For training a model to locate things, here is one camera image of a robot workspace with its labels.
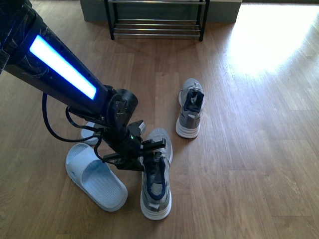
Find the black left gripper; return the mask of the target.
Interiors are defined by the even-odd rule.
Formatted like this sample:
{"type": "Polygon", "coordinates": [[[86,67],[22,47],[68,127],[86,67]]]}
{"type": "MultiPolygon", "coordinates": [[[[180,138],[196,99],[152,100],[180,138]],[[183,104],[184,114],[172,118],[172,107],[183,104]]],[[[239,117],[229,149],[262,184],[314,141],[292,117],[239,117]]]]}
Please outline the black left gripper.
{"type": "Polygon", "coordinates": [[[130,123],[120,129],[106,129],[102,134],[104,140],[113,150],[113,154],[103,156],[102,162],[114,164],[119,170],[144,171],[139,159],[152,160],[157,149],[166,146],[166,140],[145,140],[141,134],[146,130],[143,120],[130,123]]]}

